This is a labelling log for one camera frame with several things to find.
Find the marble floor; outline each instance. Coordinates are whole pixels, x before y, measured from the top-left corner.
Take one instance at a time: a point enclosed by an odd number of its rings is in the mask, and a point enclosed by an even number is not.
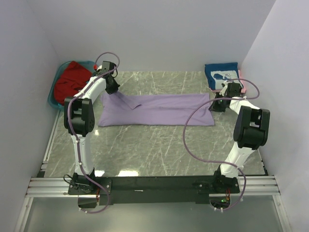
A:
[[[203,72],[120,72],[116,81],[126,95],[210,93]],[[103,110],[94,102],[96,122]],[[233,145],[237,115],[211,113],[215,126],[188,127],[186,141],[197,156],[225,160]],[[104,176],[212,175],[218,164],[203,163],[184,149],[183,126],[95,126],[91,152],[96,170]],[[74,172],[74,149],[60,112],[44,177],[63,177]],[[244,165],[245,174],[265,174],[258,151]]]

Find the lavender towel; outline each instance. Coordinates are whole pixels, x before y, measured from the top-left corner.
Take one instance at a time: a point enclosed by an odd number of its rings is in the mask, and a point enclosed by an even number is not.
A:
[[[104,109],[98,125],[184,125],[190,114],[208,100],[208,93],[141,96],[104,93],[101,97]],[[213,126],[208,108],[209,104],[199,109],[188,125]]]

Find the folded blue cloth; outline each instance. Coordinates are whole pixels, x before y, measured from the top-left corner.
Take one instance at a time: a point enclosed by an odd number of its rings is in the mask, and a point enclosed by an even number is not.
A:
[[[239,78],[238,63],[205,64],[205,75],[211,90],[221,90],[222,83],[229,79]]]

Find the purple cable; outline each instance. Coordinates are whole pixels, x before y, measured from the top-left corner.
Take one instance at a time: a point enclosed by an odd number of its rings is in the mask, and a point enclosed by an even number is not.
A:
[[[229,206],[228,208],[225,208],[223,210],[228,210],[232,207],[234,207],[236,204],[238,204],[238,202],[241,200],[244,192],[245,192],[245,189],[246,189],[246,184],[247,184],[247,178],[246,178],[246,175],[245,173],[243,173],[243,171],[235,164],[233,163],[230,163],[230,162],[225,162],[225,161],[216,161],[216,160],[208,160],[208,159],[202,159],[202,158],[199,158],[197,157],[196,155],[194,155],[188,148],[187,146],[187,143],[185,142],[185,130],[188,126],[188,122],[190,121],[190,119],[192,118],[192,116],[201,108],[203,107],[204,105],[210,103],[210,102],[213,102],[213,101],[220,101],[220,100],[236,100],[236,101],[242,101],[242,100],[245,100],[245,99],[248,99],[248,100],[252,100],[252,99],[257,99],[259,96],[260,96],[260,90],[259,88],[251,81],[247,80],[247,79],[242,79],[242,78],[237,78],[237,79],[230,79],[228,81],[234,81],[234,80],[242,80],[242,81],[246,81],[246,82],[249,82],[251,85],[253,85],[257,91],[257,95],[255,97],[252,97],[252,98],[215,98],[215,99],[211,99],[203,104],[201,104],[197,109],[195,109],[192,114],[188,117],[186,123],[184,124],[184,128],[183,128],[183,144],[184,144],[184,147],[185,149],[187,150],[187,152],[195,159],[199,160],[199,161],[202,161],[202,162],[206,162],[206,163],[220,163],[220,164],[229,164],[235,168],[238,169],[238,171],[240,171],[240,173],[242,174],[243,178],[244,178],[244,184],[243,184],[243,189],[241,191],[241,194],[240,196],[238,197],[238,199],[231,205]]]
[[[84,91],[82,91],[79,95],[75,96],[75,97],[70,101],[69,106],[68,106],[68,123],[69,123],[69,127],[70,127],[70,129],[71,129],[71,131],[72,131],[72,134],[73,134],[73,135],[75,136],[75,138],[76,138],[78,162],[79,162],[79,164],[80,164],[81,171],[82,171],[83,175],[85,176],[85,178],[86,178],[87,180],[89,180],[90,182],[92,182],[93,184],[95,184],[96,186],[98,186],[98,187],[99,187],[100,189],[102,189],[102,190],[106,193],[106,195],[107,195],[107,203],[106,203],[106,205],[105,205],[102,209],[100,209],[100,210],[98,210],[98,211],[87,211],[87,210],[81,209],[82,211],[84,211],[85,213],[88,213],[88,214],[96,214],[96,213],[100,213],[100,212],[104,211],[104,210],[109,206],[110,201],[111,201],[111,197],[110,197],[110,194],[108,193],[108,191],[107,191],[102,185],[100,185],[99,183],[97,183],[96,181],[92,180],[90,177],[87,176],[87,174],[86,174],[86,172],[85,172],[85,170],[84,170],[84,168],[83,168],[83,163],[82,163],[81,148],[80,148],[80,144],[79,144],[80,139],[78,138],[77,134],[76,134],[75,131],[74,131],[74,128],[73,128],[73,125],[72,125],[72,120],[71,120],[71,117],[70,117],[70,116],[71,116],[71,107],[72,107],[73,102],[74,102],[75,100],[79,99],[80,97],[82,97],[82,96],[84,95],[84,93],[87,92],[87,91],[93,86],[93,84],[94,84],[97,80],[101,79],[103,76],[105,76],[105,75],[107,75],[107,74],[109,74],[109,73],[114,72],[114,71],[119,67],[120,58],[119,58],[115,53],[113,53],[113,52],[103,52],[101,55],[98,56],[98,58],[96,59],[95,64],[97,64],[98,59],[99,59],[101,56],[103,56],[104,54],[112,54],[112,55],[114,55],[114,56],[117,57],[117,59],[118,59],[118,64],[116,65],[116,67],[115,67],[114,69],[108,71],[108,72],[105,72],[105,73],[101,74],[101,75],[98,76],[96,79],[94,79],[94,81],[91,82],[90,85],[89,85]]]

